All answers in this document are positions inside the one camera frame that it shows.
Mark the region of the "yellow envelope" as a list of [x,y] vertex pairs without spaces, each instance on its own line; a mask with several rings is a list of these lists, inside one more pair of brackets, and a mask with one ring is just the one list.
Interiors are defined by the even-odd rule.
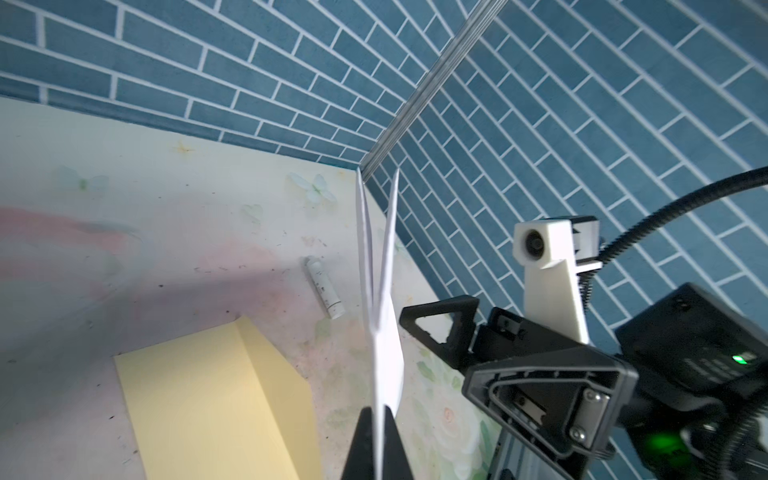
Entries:
[[310,384],[249,318],[114,361],[147,478],[323,478]]

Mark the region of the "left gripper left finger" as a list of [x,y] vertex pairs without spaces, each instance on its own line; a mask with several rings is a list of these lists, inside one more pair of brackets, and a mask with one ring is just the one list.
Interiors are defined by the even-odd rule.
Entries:
[[361,410],[341,480],[374,480],[372,409]]

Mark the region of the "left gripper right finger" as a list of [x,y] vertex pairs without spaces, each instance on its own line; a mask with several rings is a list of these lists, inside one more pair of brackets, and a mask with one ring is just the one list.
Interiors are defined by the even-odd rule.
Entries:
[[391,409],[385,407],[383,480],[413,480],[413,473]]

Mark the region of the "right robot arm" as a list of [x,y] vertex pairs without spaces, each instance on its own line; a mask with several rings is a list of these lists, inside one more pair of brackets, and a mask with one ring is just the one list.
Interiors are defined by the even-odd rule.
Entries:
[[581,479],[615,428],[660,479],[763,479],[767,334],[687,283],[621,326],[608,354],[474,297],[410,306],[400,325],[462,374],[463,395],[554,472]]

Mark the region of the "white letter blue border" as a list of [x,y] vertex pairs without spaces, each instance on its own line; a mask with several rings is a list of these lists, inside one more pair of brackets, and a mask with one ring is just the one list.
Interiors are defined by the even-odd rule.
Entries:
[[394,175],[383,237],[381,272],[374,283],[373,240],[362,172],[356,172],[359,271],[364,323],[372,348],[373,478],[384,475],[385,419],[396,415],[404,385],[404,356],[391,297],[399,176]]

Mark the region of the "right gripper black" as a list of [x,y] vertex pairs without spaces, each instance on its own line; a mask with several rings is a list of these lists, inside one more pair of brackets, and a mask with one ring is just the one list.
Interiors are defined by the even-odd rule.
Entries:
[[[400,326],[453,369],[466,369],[479,300],[404,307]],[[609,440],[639,380],[627,361],[493,308],[478,330],[463,395],[565,479],[612,457]]]

